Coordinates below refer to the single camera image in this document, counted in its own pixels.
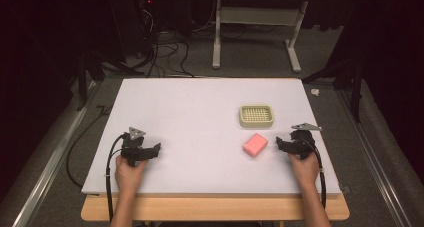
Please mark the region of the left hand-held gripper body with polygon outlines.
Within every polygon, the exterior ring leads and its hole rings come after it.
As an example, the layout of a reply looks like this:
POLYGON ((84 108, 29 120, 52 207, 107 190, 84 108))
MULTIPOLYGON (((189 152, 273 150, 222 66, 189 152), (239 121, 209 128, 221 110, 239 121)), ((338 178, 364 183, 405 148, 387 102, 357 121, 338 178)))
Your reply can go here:
POLYGON ((130 127, 124 133, 121 156, 125 158, 131 167, 135 167, 137 162, 149 159, 147 152, 142 148, 145 132, 130 127))

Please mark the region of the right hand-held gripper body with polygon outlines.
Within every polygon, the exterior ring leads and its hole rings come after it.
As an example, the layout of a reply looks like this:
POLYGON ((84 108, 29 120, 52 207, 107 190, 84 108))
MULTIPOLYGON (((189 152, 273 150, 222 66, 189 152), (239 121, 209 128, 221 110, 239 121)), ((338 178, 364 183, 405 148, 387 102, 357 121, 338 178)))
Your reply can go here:
POLYGON ((322 128, 310 123, 292 125, 291 128, 293 129, 293 132, 290 133, 292 143, 296 147, 302 148, 302 151, 298 153, 300 159, 306 159, 310 153, 320 157, 315 140, 312 137, 312 131, 321 131, 322 128))

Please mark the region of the pink soap bar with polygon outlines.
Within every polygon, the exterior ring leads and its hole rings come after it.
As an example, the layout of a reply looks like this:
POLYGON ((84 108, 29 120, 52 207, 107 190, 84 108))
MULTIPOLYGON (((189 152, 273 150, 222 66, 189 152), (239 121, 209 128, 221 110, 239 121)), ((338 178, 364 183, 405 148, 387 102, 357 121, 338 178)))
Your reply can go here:
POLYGON ((262 135, 255 133, 244 145, 243 150, 255 158, 268 144, 268 140, 262 135))

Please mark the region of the beige soap dish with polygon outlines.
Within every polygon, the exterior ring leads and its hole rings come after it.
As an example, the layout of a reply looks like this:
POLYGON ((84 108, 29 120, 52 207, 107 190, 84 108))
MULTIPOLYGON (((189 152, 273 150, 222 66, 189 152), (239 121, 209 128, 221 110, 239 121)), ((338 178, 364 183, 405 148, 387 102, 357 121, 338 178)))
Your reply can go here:
POLYGON ((270 128, 273 123, 269 105, 242 105, 239 108, 239 124, 243 128, 270 128))

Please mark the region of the person's right hand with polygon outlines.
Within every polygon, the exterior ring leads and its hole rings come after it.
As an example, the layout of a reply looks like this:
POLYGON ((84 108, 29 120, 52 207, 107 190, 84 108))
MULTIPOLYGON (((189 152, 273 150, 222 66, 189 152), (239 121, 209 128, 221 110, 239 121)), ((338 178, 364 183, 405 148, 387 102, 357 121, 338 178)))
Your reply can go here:
POLYGON ((302 189, 314 187, 319 173, 317 157, 314 154, 309 154, 303 160, 298 159, 294 154, 289 154, 288 157, 299 186, 302 189))

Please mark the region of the person's left hand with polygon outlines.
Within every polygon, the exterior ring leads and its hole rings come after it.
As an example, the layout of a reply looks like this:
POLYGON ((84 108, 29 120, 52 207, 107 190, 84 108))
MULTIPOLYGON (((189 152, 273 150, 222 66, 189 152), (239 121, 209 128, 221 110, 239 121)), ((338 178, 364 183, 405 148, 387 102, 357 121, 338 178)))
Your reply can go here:
POLYGON ((137 193, 146 166, 147 161, 132 167, 121 155, 116 158, 115 179, 122 196, 134 196, 137 193))

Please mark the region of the white foam board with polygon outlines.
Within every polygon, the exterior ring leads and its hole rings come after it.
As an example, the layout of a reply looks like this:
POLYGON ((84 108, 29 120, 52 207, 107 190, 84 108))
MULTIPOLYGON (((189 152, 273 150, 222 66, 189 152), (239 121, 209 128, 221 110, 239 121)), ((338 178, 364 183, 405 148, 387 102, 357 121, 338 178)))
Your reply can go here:
POLYGON ((298 79, 126 79, 83 190, 102 193, 115 183, 109 151, 134 127, 145 132, 145 146, 161 143, 141 194, 296 194, 290 161, 275 140, 288 140, 292 125, 314 121, 298 79), (259 132, 268 144, 255 158, 243 150, 255 132, 239 124, 239 108, 247 104, 269 105, 274 116, 273 125, 259 132))

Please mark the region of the black stand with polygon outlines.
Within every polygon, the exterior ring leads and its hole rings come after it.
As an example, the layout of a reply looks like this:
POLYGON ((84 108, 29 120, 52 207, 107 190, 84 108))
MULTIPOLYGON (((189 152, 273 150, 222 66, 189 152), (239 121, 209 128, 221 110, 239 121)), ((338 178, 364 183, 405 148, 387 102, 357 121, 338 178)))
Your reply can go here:
POLYGON ((302 78, 304 84, 312 83, 320 78, 333 77, 332 85, 335 90, 351 90, 350 112, 356 122, 360 121, 359 103, 361 99, 361 85, 363 76, 363 57, 360 54, 354 54, 352 57, 337 61, 327 65, 305 78, 302 78))
POLYGON ((77 110, 81 111, 88 103, 87 75, 90 75, 94 82, 102 82, 105 79, 102 65, 110 64, 115 69, 123 71, 125 74, 142 76, 143 72, 131 69, 126 64, 112 60, 94 50, 86 50, 81 53, 78 59, 78 97, 77 110))

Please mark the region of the wooden table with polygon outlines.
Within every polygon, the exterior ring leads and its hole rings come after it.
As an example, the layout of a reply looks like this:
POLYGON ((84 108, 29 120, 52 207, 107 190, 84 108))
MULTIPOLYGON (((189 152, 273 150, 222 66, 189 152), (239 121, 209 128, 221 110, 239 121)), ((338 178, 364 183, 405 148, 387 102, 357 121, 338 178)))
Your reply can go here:
MULTIPOLYGON (((142 221, 284 221, 303 220, 302 206, 298 194, 140 194, 130 212, 142 221)), ((334 221, 350 216, 343 194, 327 197, 325 210, 334 221)), ((88 195, 81 218, 109 221, 106 195, 88 195)))

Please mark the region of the metal floor rail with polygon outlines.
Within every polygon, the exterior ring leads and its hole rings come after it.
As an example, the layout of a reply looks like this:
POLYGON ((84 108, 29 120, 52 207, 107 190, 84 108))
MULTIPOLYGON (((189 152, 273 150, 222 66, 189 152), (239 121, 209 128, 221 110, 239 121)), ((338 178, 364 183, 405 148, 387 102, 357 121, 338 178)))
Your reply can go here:
POLYGON ((392 216, 397 227, 412 227, 409 217, 407 216, 404 207, 402 206, 399 196, 396 193, 392 183, 387 177, 373 147, 361 124, 356 120, 351 113, 350 102, 347 94, 344 91, 336 91, 336 95, 341 102, 348 118, 356 132, 361 143, 361 151, 365 157, 368 168, 374 178, 374 181, 379 189, 379 192, 392 216))
POLYGON ((88 83, 88 105, 77 110, 72 100, 18 176, 2 206, 4 227, 84 227, 82 185, 88 174, 98 127, 103 118, 95 106, 99 85, 88 83))

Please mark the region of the white metal desk frame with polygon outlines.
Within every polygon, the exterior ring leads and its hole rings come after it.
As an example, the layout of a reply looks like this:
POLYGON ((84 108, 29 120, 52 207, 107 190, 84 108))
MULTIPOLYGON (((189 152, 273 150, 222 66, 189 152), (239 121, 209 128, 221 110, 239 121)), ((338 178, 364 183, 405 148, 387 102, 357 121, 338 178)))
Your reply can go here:
POLYGON ((221 25, 223 23, 292 26, 292 36, 290 39, 286 39, 284 43, 292 71, 294 73, 300 73, 301 66, 295 50, 295 44, 307 7, 307 1, 303 1, 298 9, 222 7, 221 0, 217 0, 215 10, 215 36, 213 43, 212 68, 219 69, 221 66, 221 25))

